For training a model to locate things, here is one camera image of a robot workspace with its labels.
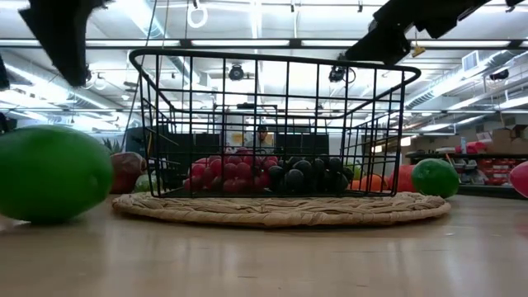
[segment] green melon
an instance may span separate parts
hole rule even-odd
[[[97,140],[54,125],[0,135],[0,214],[37,224],[64,222],[107,197],[113,170]]]
[[[428,158],[412,170],[412,184],[424,195],[448,198],[459,190],[459,175],[448,162]]]

